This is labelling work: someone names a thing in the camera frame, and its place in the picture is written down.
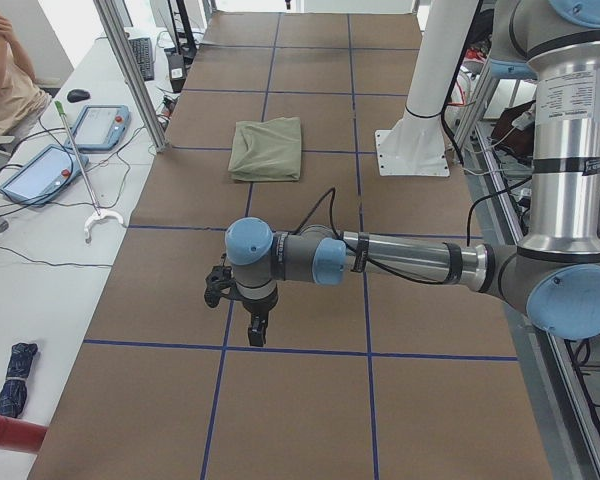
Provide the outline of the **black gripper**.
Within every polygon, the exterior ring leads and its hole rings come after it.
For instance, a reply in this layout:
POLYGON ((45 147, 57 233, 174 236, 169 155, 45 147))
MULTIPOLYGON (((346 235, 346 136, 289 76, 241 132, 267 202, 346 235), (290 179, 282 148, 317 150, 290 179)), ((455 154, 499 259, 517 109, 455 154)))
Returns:
POLYGON ((278 288, 274 287, 264 295, 255 289, 241 289, 241 303, 252 315, 259 316, 253 319, 247 329, 249 345, 260 347, 266 344, 266 332, 268 327, 268 314, 278 303, 278 288))

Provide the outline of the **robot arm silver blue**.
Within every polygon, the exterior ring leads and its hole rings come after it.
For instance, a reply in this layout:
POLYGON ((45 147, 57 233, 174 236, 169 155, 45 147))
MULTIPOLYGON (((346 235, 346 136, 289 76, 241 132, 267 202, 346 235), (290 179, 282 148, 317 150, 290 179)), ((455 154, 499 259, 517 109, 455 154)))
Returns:
POLYGON ((227 260, 205 299, 239 301, 249 342, 266 342, 281 281, 336 285, 380 272, 496 297, 566 340, 600 334, 600 1, 500 1, 489 66, 536 82, 530 218, 515 245, 459 246, 302 223, 273 232, 247 217, 225 235, 227 260))

